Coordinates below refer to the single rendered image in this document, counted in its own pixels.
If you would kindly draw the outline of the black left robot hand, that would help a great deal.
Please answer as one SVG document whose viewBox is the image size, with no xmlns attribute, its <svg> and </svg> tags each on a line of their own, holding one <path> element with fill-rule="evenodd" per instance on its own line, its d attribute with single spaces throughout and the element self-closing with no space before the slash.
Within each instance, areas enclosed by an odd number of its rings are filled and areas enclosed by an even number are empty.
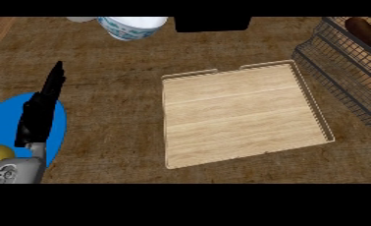
<svg viewBox="0 0 371 226">
<path fill-rule="evenodd" d="M 36 91 L 23 104 L 18 119 L 14 147 L 24 147 L 29 143 L 45 142 L 51 122 L 54 105 L 64 82 L 61 62 L 57 61 L 45 78 L 41 91 Z"/>
</svg>

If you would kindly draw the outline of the pale wooden tray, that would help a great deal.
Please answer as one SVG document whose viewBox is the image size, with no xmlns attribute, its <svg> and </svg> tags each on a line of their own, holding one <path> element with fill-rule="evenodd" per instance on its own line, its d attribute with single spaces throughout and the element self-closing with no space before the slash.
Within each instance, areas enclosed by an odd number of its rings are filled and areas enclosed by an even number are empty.
<svg viewBox="0 0 371 226">
<path fill-rule="evenodd" d="M 164 75 L 160 80 L 169 169 L 333 141 L 294 61 Z"/>
</svg>

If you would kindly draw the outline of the brown sweet potato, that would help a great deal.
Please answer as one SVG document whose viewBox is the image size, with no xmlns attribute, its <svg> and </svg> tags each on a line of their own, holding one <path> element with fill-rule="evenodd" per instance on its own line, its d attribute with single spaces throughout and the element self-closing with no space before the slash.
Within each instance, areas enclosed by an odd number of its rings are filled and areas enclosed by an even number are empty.
<svg viewBox="0 0 371 226">
<path fill-rule="evenodd" d="M 344 21 L 345 30 L 357 37 L 357 39 L 371 46 L 371 25 L 357 17 L 351 17 Z"/>
</svg>

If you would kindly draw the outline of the blue round plate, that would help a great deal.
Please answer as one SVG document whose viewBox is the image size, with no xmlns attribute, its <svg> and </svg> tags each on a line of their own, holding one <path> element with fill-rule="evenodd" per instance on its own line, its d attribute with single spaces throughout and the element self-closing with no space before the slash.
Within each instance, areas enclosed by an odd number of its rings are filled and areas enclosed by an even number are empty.
<svg viewBox="0 0 371 226">
<path fill-rule="evenodd" d="M 23 103 L 30 99 L 32 93 L 20 93 L 0 100 L 0 145 L 8 146 L 17 157 L 30 157 L 32 152 L 24 147 L 14 147 L 15 130 Z M 45 165 L 49 165 L 57 155 L 66 133 L 66 112 L 60 101 L 54 104 L 52 122 L 45 140 Z"/>
</svg>

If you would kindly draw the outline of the yellow round fruit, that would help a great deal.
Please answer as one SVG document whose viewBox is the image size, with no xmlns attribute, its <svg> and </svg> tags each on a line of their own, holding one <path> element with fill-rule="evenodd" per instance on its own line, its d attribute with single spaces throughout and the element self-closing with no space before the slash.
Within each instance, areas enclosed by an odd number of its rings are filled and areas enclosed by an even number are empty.
<svg viewBox="0 0 371 226">
<path fill-rule="evenodd" d="M 8 159 L 13 157 L 14 157 L 13 149 L 7 145 L 0 144 L 0 160 Z"/>
</svg>

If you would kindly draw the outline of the white round dish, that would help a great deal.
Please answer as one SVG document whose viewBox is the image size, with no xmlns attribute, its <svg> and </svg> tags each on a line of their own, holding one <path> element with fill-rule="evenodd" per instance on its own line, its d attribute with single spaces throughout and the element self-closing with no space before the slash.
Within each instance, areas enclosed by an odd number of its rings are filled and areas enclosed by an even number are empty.
<svg viewBox="0 0 371 226">
<path fill-rule="evenodd" d="M 95 17 L 66 17 L 74 23 L 86 23 L 95 20 Z"/>
</svg>

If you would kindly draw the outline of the white blue patterned bowl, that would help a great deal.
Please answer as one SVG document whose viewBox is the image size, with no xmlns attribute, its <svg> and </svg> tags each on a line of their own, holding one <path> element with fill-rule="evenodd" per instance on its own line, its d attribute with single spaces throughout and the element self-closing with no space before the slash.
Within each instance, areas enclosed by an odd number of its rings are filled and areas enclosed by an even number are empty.
<svg viewBox="0 0 371 226">
<path fill-rule="evenodd" d="M 151 36 L 166 23 L 166 17 L 98 17 L 96 22 L 108 35 L 129 41 Z"/>
</svg>

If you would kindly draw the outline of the black box appliance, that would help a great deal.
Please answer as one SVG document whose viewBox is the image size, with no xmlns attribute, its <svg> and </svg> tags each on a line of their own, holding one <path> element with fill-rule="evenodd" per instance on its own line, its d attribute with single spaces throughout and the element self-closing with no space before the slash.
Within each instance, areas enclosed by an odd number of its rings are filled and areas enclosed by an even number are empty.
<svg viewBox="0 0 371 226">
<path fill-rule="evenodd" d="M 189 18 L 174 17 L 174 30 L 177 32 L 200 31 L 229 31 L 245 30 L 248 27 L 250 17 L 230 18 Z"/>
</svg>

